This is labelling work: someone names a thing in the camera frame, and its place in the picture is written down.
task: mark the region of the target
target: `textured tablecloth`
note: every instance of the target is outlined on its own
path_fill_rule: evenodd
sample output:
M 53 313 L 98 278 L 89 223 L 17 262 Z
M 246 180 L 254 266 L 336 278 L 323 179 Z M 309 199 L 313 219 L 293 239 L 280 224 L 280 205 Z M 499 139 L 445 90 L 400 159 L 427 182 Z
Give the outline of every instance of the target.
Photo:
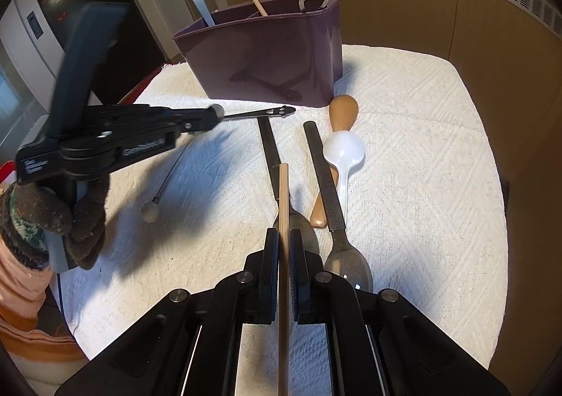
M 348 237 L 373 271 L 488 366 L 504 315 L 508 245 L 488 139 L 454 67 L 428 55 L 344 46 L 335 86 L 359 103 L 353 132 L 366 158 L 349 180 Z M 220 103 L 227 113 L 271 107 L 210 101 L 187 64 L 165 67 L 138 102 L 171 108 Z M 328 109 L 297 108 L 271 120 L 289 164 L 295 209 L 309 216 L 318 184 L 302 124 L 329 133 Z M 62 275 L 68 324 L 95 357 L 170 290 L 212 288 L 262 248 L 277 214 L 256 121 L 196 136 L 171 176 L 155 224 L 139 209 L 155 195 L 179 149 L 111 175 L 107 246 L 90 271 Z M 331 238 L 317 230 L 320 253 Z M 291 395 L 330 393 L 324 329 L 293 326 Z M 237 394 L 276 394 L 276 325 L 244 326 Z

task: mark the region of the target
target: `white plastic spoon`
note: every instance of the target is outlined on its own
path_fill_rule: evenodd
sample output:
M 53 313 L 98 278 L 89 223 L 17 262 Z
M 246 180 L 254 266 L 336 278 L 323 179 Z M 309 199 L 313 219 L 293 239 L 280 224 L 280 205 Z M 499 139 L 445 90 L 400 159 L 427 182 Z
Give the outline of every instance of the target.
M 351 131 L 336 131 L 324 143 L 324 158 L 338 170 L 338 197 L 347 223 L 347 184 L 350 171 L 365 158 L 365 147 Z

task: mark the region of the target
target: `purple container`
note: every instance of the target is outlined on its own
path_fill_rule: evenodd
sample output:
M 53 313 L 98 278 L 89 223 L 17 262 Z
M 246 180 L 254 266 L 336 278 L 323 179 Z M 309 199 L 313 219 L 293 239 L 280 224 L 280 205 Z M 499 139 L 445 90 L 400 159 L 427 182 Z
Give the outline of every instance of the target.
M 209 98 L 321 108 L 342 76 L 339 0 L 260 0 L 213 12 L 174 36 Z

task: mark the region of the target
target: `hand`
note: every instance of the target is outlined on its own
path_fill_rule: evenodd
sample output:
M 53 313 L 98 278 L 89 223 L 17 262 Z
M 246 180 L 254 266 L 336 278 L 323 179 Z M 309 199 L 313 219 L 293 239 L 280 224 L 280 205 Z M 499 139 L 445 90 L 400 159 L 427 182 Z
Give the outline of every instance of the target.
M 20 263 L 44 269 L 49 254 L 44 231 L 63 236 L 68 254 L 82 269 L 91 269 L 105 243 L 104 203 L 109 176 L 88 182 L 74 208 L 37 184 L 12 185 L 0 199 L 0 233 Z

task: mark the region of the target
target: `glove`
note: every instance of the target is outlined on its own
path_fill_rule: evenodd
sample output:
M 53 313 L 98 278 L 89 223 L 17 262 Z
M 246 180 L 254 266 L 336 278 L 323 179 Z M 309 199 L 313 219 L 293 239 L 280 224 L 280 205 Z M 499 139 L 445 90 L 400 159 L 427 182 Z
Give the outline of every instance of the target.
M 13 184 L 0 198 L 0 235 L 16 259 L 31 269 L 49 264 L 44 231 L 63 236 L 68 254 L 91 269 L 105 243 L 105 199 L 109 176 L 88 182 L 74 209 L 37 184 Z

